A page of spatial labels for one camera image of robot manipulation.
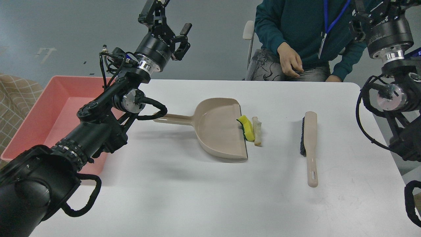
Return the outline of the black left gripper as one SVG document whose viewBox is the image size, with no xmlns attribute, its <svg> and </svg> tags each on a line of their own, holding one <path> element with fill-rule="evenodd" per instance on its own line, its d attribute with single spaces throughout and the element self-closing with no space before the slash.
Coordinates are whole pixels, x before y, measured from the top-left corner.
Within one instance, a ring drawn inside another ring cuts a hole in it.
<svg viewBox="0 0 421 237">
<path fill-rule="evenodd" d="M 151 72 L 163 71 L 169 60 L 181 61 L 191 47 L 187 35 L 192 23 L 185 23 L 179 36 L 176 36 L 164 15 L 155 16 L 162 6 L 160 0 L 147 0 L 138 16 L 138 22 L 148 27 L 148 33 L 135 53 L 141 57 L 141 61 L 150 62 Z"/>
</svg>

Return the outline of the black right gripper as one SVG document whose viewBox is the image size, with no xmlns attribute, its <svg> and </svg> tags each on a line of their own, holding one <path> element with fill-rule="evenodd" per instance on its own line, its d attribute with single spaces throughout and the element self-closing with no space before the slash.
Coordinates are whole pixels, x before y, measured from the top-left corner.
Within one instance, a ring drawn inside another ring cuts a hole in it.
<svg viewBox="0 0 421 237">
<path fill-rule="evenodd" d="M 382 0 L 367 9 L 362 0 L 352 0 L 352 20 L 349 29 L 355 42 L 365 42 L 370 58 L 404 60 L 413 46 L 406 10 L 413 0 Z"/>
</svg>

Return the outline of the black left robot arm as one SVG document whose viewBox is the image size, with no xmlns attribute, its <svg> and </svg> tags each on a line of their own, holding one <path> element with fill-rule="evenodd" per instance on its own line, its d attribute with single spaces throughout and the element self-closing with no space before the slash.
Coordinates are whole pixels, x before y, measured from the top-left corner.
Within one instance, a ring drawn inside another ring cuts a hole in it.
<svg viewBox="0 0 421 237">
<path fill-rule="evenodd" d="M 139 89 L 169 60 L 180 61 L 190 48 L 183 26 L 179 36 L 168 26 L 168 0 L 148 0 L 138 22 L 148 27 L 135 52 L 104 45 L 99 53 L 103 92 L 77 112 L 80 124 L 53 147 L 35 145 L 1 169 L 1 236 L 28 237 L 43 221 L 62 209 L 70 217 L 86 214 L 96 201 L 101 179 L 82 174 L 102 152 L 113 153 L 127 144 L 135 120 L 154 120 L 167 114 L 164 104 Z"/>
</svg>

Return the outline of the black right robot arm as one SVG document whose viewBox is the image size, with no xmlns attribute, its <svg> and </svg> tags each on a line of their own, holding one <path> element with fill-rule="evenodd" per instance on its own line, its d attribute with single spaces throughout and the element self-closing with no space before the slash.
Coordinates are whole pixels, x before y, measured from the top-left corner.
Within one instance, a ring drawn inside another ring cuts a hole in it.
<svg viewBox="0 0 421 237">
<path fill-rule="evenodd" d="M 355 41 L 365 42 L 369 56 L 382 60 L 382 73 L 367 79 L 357 100 L 356 119 L 371 143 L 399 155 L 404 161 L 420 161 L 420 117 L 409 121 L 404 113 L 420 110 L 420 49 L 406 54 L 414 44 L 406 10 L 419 0 L 382 0 L 373 9 L 353 0 L 349 28 Z M 392 137 L 388 145 L 372 138 L 362 127 L 359 106 L 385 118 Z"/>
</svg>

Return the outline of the person's right hand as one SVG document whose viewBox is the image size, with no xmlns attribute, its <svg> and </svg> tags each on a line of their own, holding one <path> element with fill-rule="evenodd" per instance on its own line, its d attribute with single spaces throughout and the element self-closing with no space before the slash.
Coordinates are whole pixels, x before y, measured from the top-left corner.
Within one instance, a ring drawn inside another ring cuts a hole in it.
<svg viewBox="0 0 421 237">
<path fill-rule="evenodd" d="M 283 73 L 292 78 L 299 78 L 304 72 L 299 54 L 287 42 L 281 43 L 277 48 L 280 66 Z"/>
</svg>

